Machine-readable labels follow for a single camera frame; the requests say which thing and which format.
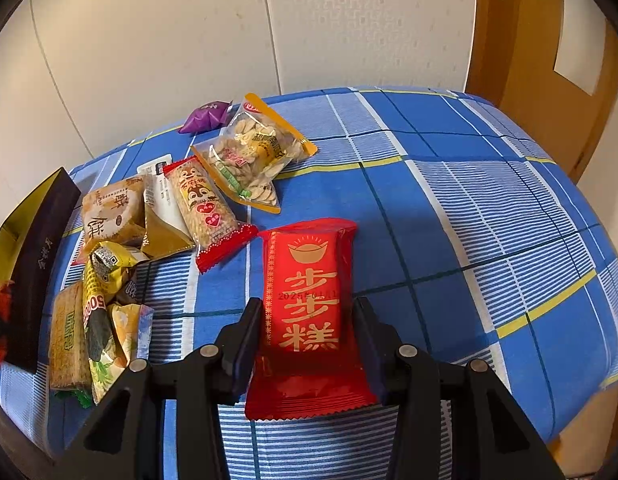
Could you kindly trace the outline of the red-ended rice bar packet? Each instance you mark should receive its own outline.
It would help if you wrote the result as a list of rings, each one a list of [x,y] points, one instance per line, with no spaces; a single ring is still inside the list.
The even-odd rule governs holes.
[[[257,226],[236,218],[195,156],[167,165],[164,175],[196,245],[195,262],[202,274],[257,236]]]

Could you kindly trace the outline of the tan pastry packet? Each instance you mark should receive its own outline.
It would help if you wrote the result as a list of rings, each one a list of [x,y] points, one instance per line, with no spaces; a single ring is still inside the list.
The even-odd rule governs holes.
[[[82,198],[83,242],[77,257],[85,263],[100,242],[140,247],[145,235],[144,180],[134,176],[98,188]]]

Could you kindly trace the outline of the yellow black snack bag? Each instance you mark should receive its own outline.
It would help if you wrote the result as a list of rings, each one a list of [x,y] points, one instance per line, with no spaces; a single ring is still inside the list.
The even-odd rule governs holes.
[[[100,403],[135,360],[146,360],[154,310],[136,301],[136,267],[146,260],[138,249],[103,240],[83,269],[83,328],[92,379]]]

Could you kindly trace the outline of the clear orange-edged seed bag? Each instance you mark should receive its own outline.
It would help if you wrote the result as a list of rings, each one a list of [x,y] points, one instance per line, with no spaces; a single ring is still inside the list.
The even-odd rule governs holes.
[[[318,147],[254,93],[213,139],[193,154],[219,190],[233,202],[279,214],[274,179],[292,162],[303,162]]]

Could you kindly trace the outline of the dark gold-lined gift box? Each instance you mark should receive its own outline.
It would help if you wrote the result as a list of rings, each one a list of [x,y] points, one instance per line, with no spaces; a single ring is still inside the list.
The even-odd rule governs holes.
[[[59,242],[79,196],[80,190],[68,172],[59,168],[0,226],[0,282],[13,281],[10,334],[3,363],[29,373],[38,367],[46,289]]]

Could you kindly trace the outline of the red gold-lettered cake packet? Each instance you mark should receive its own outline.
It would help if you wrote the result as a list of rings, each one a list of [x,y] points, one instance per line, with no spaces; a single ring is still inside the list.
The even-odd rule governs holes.
[[[261,233],[263,322],[248,419],[311,418],[375,404],[352,326],[356,233],[356,223],[341,218]]]

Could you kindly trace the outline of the white and gold sachet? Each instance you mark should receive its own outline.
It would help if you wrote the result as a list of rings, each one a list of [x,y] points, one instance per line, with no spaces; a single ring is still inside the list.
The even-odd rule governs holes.
[[[164,175],[171,163],[172,156],[164,154],[136,168],[144,182],[145,234],[141,251],[152,260],[187,252],[195,246],[171,183]]]

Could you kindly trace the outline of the purple candy wrapper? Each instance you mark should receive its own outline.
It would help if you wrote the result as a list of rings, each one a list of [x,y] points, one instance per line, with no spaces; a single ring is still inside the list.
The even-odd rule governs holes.
[[[198,134],[228,125],[231,106],[231,102],[213,101],[196,107],[180,127],[179,133]]]

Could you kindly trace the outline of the green-lettered cracker packet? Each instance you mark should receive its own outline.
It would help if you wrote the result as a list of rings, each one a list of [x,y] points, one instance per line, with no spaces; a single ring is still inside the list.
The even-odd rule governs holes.
[[[77,281],[54,300],[48,344],[48,381],[53,390],[91,390],[82,299],[82,281]]]

